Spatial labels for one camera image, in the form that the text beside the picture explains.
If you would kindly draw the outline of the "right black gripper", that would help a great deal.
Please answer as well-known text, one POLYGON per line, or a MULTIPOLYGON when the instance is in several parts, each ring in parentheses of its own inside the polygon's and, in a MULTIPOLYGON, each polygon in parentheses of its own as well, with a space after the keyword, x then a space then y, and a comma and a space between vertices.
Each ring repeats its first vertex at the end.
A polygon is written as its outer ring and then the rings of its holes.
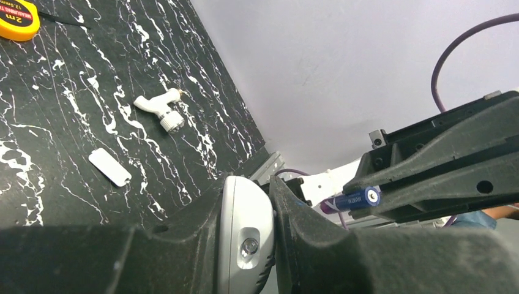
POLYGON ((343 191, 377 186, 381 202, 353 219, 427 221, 518 202, 518 91, 369 137, 373 149, 343 191))

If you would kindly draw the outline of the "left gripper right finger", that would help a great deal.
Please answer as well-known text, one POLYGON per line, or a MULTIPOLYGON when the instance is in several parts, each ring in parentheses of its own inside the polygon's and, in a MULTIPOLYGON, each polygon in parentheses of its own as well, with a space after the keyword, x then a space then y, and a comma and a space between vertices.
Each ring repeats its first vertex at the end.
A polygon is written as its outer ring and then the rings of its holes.
POLYGON ((491 230, 346 230, 275 176, 269 198, 280 293, 518 292, 518 256, 491 230))

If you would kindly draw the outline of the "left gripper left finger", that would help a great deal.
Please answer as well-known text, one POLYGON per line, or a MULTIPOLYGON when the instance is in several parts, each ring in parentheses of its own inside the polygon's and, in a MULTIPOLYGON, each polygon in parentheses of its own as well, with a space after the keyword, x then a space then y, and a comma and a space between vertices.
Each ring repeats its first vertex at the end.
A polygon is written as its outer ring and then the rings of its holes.
POLYGON ((224 177, 171 220, 1 230, 2 293, 215 293, 224 177))

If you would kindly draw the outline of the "white remote control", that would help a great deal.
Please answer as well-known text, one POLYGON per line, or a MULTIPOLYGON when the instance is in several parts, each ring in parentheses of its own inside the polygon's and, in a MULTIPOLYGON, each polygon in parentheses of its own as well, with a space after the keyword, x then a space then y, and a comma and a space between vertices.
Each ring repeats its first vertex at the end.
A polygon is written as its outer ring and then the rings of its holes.
POLYGON ((242 176, 226 178, 218 237, 217 293, 260 293, 275 265, 274 210, 242 176))

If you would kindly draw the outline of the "white battery cover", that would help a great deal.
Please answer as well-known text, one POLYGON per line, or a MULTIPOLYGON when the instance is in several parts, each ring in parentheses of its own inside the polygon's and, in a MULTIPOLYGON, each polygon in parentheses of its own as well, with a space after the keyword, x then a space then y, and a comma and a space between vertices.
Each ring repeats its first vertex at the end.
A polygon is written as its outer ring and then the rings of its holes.
POLYGON ((124 187, 132 179, 131 174, 103 148, 93 150, 88 160, 117 187, 124 187))

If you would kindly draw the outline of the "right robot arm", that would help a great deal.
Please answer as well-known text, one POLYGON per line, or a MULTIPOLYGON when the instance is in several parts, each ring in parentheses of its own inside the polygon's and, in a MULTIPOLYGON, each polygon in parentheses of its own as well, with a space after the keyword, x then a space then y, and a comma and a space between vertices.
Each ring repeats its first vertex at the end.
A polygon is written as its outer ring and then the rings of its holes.
POLYGON ((411 126, 370 134, 359 160, 287 181, 304 202, 367 187, 379 205, 351 212, 396 223, 428 221, 518 201, 518 91, 498 92, 411 126))

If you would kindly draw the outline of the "white plastic faucet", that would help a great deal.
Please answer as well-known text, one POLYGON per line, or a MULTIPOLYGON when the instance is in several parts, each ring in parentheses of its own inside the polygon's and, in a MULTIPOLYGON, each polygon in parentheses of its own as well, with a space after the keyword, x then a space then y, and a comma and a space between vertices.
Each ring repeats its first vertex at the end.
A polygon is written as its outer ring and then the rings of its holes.
POLYGON ((168 89, 164 94, 146 99, 144 96, 138 96, 133 104, 140 110, 153 113, 158 117, 160 125, 166 132, 176 132, 183 127, 185 119, 176 110, 170 107, 170 104, 176 104, 181 101, 183 92, 176 88, 168 89))

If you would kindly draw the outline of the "yellow tape measure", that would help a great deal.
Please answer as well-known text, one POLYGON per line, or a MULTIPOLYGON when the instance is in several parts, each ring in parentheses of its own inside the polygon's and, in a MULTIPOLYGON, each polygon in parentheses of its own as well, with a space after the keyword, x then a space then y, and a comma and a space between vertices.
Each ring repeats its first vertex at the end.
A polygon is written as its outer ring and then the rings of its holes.
POLYGON ((40 11, 27 1, 1 0, 1 37, 15 42, 32 40, 41 27, 41 19, 90 29, 84 23, 40 11))

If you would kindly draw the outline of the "aluminium frame rail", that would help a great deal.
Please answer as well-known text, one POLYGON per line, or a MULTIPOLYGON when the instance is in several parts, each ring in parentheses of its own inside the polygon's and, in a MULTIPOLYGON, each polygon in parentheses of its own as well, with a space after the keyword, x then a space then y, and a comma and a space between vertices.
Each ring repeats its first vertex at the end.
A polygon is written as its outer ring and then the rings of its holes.
POLYGON ((272 153, 248 178, 259 185, 267 184, 271 176, 285 168, 285 160, 279 151, 272 153))

